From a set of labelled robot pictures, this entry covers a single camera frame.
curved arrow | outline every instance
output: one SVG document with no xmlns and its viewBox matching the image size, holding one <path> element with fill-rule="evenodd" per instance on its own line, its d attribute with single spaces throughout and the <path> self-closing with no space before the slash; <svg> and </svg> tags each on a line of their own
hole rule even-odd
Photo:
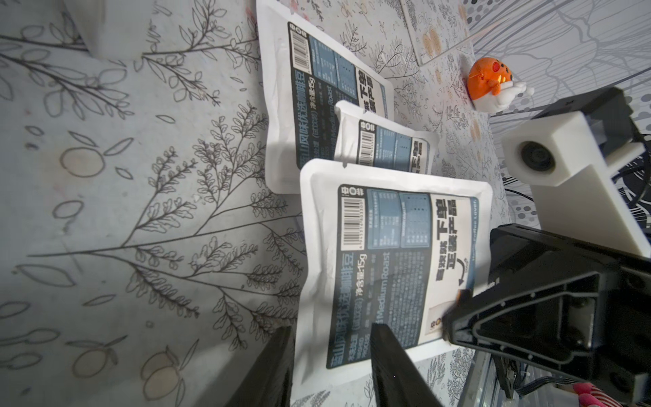
<svg viewBox="0 0 651 407">
<path fill-rule="evenodd" d="M 461 264 L 461 278 L 459 279 L 459 285 L 464 283 L 464 276 L 465 276 L 465 263 L 461 261 L 461 259 L 456 259 L 456 261 Z"/>
</svg>

patterned fabric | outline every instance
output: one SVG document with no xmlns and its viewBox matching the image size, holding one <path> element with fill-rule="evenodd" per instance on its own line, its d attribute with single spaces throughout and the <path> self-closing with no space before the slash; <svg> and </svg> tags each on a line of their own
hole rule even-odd
<svg viewBox="0 0 651 407">
<path fill-rule="evenodd" d="M 513 10 L 518 0 L 463 2 L 470 31 L 477 33 Z M 507 188 L 531 196 L 528 185 L 509 175 L 501 137 L 558 99 L 617 86 L 624 91 L 640 132 L 651 133 L 649 17 L 651 3 L 645 0 L 543 0 L 530 12 L 479 36 L 477 58 L 504 60 L 514 79 L 536 89 L 533 96 L 519 95 L 509 108 L 490 118 Z M 638 158 L 628 167 L 640 164 Z M 640 171 L 617 182 L 627 203 L 640 190 L 642 177 Z M 507 197 L 515 222 L 540 227 L 535 204 L 513 193 Z M 641 227 L 651 227 L 651 190 L 631 212 Z"/>
<path fill-rule="evenodd" d="M 419 69 L 399 0 L 283 3 L 390 78 L 397 121 L 441 135 L 435 174 L 491 183 L 509 223 L 472 48 Z M 425 52 L 464 38 L 455 0 L 408 4 Z M 62 2 L 0 0 L 0 27 L 3 404 L 223 405 L 307 273 L 300 199 L 264 183 L 255 2 L 157 0 L 136 61 L 90 57 Z M 446 405 L 471 358 L 419 363 Z M 294 405 L 367 407 L 372 384 Z"/>
</svg>

product label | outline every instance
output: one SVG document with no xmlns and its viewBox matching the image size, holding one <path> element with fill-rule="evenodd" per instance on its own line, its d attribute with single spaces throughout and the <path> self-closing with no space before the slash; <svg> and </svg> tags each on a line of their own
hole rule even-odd
<svg viewBox="0 0 651 407">
<path fill-rule="evenodd" d="M 313 158 L 332 160 L 339 120 L 335 104 L 357 104 L 387 117 L 385 89 L 331 48 L 288 23 L 296 127 L 296 165 Z"/>
<path fill-rule="evenodd" d="M 359 121 L 358 164 L 425 174 L 429 153 L 430 144 L 423 139 Z"/>
<path fill-rule="evenodd" d="M 368 359 L 373 323 L 403 348 L 441 337 L 474 284 L 474 197 L 341 185 L 328 369 Z"/>
</svg>

barcode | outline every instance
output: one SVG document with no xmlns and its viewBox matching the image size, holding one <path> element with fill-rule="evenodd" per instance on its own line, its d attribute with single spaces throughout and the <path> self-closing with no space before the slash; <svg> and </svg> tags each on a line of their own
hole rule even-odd
<svg viewBox="0 0 651 407">
<path fill-rule="evenodd" d="M 300 35 L 295 31 L 290 30 L 292 35 L 292 55 L 294 69 L 302 70 L 308 74 L 312 74 L 312 66 L 310 65 L 310 44 L 307 38 Z"/>
<path fill-rule="evenodd" d="M 364 198 L 341 198 L 341 251 L 364 250 L 365 218 Z"/>
<path fill-rule="evenodd" d="M 359 131 L 359 154 L 357 155 L 357 163 L 361 165 L 373 166 L 375 157 L 375 134 Z"/>
</svg>

gray patterned background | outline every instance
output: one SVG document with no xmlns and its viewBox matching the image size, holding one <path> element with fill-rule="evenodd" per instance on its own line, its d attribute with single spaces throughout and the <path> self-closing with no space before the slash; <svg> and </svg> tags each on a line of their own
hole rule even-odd
<svg viewBox="0 0 651 407">
<path fill-rule="evenodd" d="M 463 0 L 467 21 L 476 33 L 522 3 L 517 0 Z M 607 85 L 626 94 L 642 133 L 651 133 L 651 1 L 537 0 L 530 12 L 508 20 L 479 37 L 475 55 L 503 60 L 514 79 L 536 92 L 516 98 L 490 118 L 501 172 L 507 188 L 531 194 L 528 185 L 510 178 L 500 138 L 559 98 Z M 617 183 L 625 200 L 637 191 L 642 173 Z M 535 205 L 507 193 L 511 216 L 518 223 L 539 227 Z M 641 227 L 651 226 L 651 193 L 632 210 Z"/>
</svg>

